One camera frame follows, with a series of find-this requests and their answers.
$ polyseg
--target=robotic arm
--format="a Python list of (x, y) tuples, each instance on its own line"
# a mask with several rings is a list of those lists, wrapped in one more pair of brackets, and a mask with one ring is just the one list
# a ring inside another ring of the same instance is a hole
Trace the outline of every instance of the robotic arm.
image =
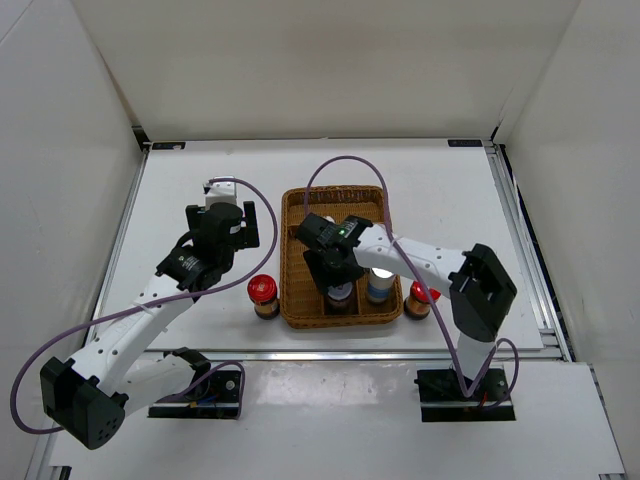
[[(296, 238), (309, 248), (304, 258), (322, 292), (354, 281), (372, 267), (414, 278), (385, 228), (369, 220), (349, 216), (336, 225), (311, 213), (298, 227)], [(462, 374), (475, 378), (516, 296), (513, 281), (485, 245), (463, 252), (397, 236), (393, 241), (402, 246), (429, 285), (451, 299), (454, 322), (461, 332), (457, 353)]]
[[(232, 198), (222, 196), (222, 202), (211, 200), (207, 187), (205, 194), (210, 208), (187, 207), (189, 231), (132, 303), (142, 311), (115, 320), (64, 363), (54, 357), (40, 371), (46, 414), (91, 450), (109, 441), (126, 415), (184, 390), (209, 371), (207, 359), (186, 348), (170, 352), (150, 366), (130, 370), (160, 332), (199, 297), (151, 308), (144, 304), (184, 291), (207, 290), (229, 271), (237, 250), (259, 246), (253, 202), (244, 203), (243, 213), (235, 203), (229, 203), (235, 202), (235, 188)], [(193, 399), (207, 389), (205, 381), (191, 393)]]

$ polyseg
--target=black mount plate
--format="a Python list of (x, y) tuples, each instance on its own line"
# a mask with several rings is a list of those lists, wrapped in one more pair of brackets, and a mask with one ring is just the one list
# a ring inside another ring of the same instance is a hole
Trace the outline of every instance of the black mount plate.
[[(149, 418), (203, 418), (209, 420), (231, 420), (238, 418), (240, 397), (239, 371), (220, 370), (210, 378), (210, 387), (201, 400), (192, 402), (177, 399), (171, 402), (154, 403), (149, 407)], [(227, 384), (233, 382), (231, 389)]]
[(486, 409), (504, 397), (507, 379), (501, 368), (490, 369), (478, 385), (473, 397), (460, 392), (453, 369), (418, 370), (414, 381), (420, 393), (423, 422), (495, 422), (515, 420), (510, 399), (496, 408)]

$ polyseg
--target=white tabletop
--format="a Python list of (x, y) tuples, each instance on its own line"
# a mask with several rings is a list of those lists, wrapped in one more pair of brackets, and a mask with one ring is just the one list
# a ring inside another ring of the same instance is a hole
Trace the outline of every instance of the white tabletop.
[[(422, 423), (414, 363), (248, 362), (242, 417), (128, 417), (89, 451), (56, 435), (71, 480), (597, 480), (622, 463), (586, 365), (525, 362), (516, 420)], [(512, 365), (507, 365), (507, 376)]]
[[(251, 182), (271, 202), (278, 218), (285, 191), (305, 186), (325, 160), (353, 154), (372, 161), (390, 191), (391, 216), (399, 235), (448, 248), (492, 247), (511, 275), (518, 295), (501, 335), (521, 349), (540, 349), (538, 325), (529, 303), (502, 206), (484, 148), (450, 148), (446, 140), (297, 140), (188, 142), (184, 150), (152, 150), (135, 200), (103, 313), (121, 310), (138, 295), (187, 230), (184, 208), (203, 204), (202, 183), (234, 175)], [(328, 167), (317, 185), (369, 184), (377, 179), (364, 165)], [(239, 252), (222, 283), (239, 278), (264, 256), (272, 239), (266, 209), (239, 186), (238, 201), (255, 200), (261, 247)], [(279, 281), (279, 248), (263, 273)], [(410, 281), (404, 279), (403, 293)], [(439, 301), (454, 337), (450, 303)], [(432, 316), (413, 322), (403, 316), (387, 325), (295, 330), (281, 317), (264, 321), (253, 312), (245, 286), (202, 298), (174, 321), (151, 349), (182, 346), (224, 351), (442, 351), (445, 344)]]

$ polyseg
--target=red lid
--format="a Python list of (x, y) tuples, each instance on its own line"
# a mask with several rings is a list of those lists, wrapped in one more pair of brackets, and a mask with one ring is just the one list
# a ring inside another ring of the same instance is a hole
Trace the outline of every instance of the red lid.
[[(441, 295), (441, 293), (437, 291), (435, 288), (430, 288), (429, 293), (433, 297), (434, 302), (437, 302)], [(416, 299), (418, 299), (418, 301), (422, 303), (429, 302), (429, 299), (427, 298), (427, 294), (422, 289), (422, 285), (420, 285), (418, 282), (413, 282), (411, 284), (411, 295), (413, 295)]]
[(268, 302), (278, 294), (276, 281), (269, 275), (256, 275), (247, 285), (249, 298), (254, 302)]

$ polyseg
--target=wicker basket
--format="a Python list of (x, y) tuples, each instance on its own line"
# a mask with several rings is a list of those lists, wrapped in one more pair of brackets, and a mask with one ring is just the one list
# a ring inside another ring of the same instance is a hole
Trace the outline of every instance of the wicker basket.
[[(295, 239), (296, 229), (304, 219), (304, 188), (289, 190), (282, 197), (282, 232), (280, 241), (280, 310), (293, 328), (324, 328), (347, 325), (389, 323), (402, 313), (402, 288), (396, 278), (389, 298), (380, 305), (365, 296), (367, 275), (356, 282), (356, 307), (351, 315), (325, 314), (325, 301), (315, 287), (302, 257), (306, 247)], [(314, 187), (309, 195), (313, 213), (331, 216), (342, 222), (348, 215), (384, 221), (382, 189), (371, 186)]]

